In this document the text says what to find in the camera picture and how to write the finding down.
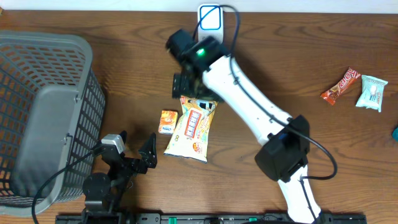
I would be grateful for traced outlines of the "red Top chocolate bar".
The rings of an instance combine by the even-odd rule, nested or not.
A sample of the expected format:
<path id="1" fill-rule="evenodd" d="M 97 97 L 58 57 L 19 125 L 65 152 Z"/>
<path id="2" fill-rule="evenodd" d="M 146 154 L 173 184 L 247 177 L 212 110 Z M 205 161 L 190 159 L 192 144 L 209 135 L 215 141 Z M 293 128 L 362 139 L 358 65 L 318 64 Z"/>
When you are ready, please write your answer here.
<path id="1" fill-rule="evenodd" d="M 329 104 L 334 105 L 339 96 L 353 84 L 361 74 L 351 67 L 347 69 L 343 78 L 329 90 L 323 92 L 320 97 L 327 101 Z"/>

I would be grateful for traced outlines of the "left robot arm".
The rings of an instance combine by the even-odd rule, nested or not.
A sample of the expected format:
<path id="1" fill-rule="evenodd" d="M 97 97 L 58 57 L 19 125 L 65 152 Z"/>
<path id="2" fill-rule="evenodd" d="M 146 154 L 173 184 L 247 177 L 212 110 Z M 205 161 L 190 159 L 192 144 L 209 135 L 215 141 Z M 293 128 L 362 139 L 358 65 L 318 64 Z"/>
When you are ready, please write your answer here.
<path id="1" fill-rule="evenodd" d="M 83 182 L 85 209 L 82 223 L 134 223 L 134 217 L 120 207 L 125 191 L 132 187 L 131 179 L 156 168 L 156 134 L 152 133 L 139 149 L 139 159 L 126 157 L 127 132 L 108 134 L 92 149 L 109 165 L 107 173 L 96 172 Z"/>

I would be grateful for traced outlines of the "small orange snack box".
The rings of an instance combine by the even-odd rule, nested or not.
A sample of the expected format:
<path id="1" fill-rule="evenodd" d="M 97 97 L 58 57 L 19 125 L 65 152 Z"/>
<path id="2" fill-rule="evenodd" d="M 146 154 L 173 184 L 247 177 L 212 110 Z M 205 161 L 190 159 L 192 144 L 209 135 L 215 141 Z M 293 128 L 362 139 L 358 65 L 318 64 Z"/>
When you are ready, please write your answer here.
<path id="1" fill-rule="evenodd" d="M 158 132 L 160 134 L 173 134 L 177 124 L 178 112 L 171 110 L 162 110 Z"/>

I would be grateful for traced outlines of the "large yellow snack bag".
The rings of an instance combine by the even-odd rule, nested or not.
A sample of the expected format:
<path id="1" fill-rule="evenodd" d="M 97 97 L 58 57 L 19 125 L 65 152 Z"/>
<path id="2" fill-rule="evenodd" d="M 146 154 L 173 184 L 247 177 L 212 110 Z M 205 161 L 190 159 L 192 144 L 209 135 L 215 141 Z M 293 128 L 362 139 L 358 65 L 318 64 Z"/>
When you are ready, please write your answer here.
<path id="1" fill-rule="evenodd" d="M 209 130 L 218 102 L 187 96 L 181 96 L 180 102 L 183 114 L 164 155 L 207 163 Z"/>

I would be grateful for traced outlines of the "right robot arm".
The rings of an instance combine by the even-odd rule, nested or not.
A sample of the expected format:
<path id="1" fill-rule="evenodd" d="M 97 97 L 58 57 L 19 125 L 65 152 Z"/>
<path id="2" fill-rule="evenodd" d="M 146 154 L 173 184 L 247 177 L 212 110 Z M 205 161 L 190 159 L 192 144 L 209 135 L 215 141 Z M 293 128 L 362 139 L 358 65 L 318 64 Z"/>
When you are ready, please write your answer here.
<path id="1" fill-rule="evenodd" d="M 273 104 L 214 37 L 195 42 L 180 29 L 169 37 L 165 48 L 182 68 L 174 75 L 172 96 L 227 103 L 261 145 L 255 162 L 279 184 L 290 219 L 298 223 L 319 221 L 321 209 L 306 178 L 308 121 L 302 115 L 293 118 Z"/>

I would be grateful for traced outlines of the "teal Listerine mouthwash bottle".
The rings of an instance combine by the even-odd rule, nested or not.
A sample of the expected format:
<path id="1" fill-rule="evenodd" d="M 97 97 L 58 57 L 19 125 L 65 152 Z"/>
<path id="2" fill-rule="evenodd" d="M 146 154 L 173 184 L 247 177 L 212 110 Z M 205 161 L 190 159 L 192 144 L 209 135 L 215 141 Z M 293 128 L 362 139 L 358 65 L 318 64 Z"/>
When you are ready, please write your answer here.
<path id="1" fill-rule="evenodd" d="M 395 128 L 392 132 L 392 138 L 396 141 L 398 141 L 398 128 Z"/>

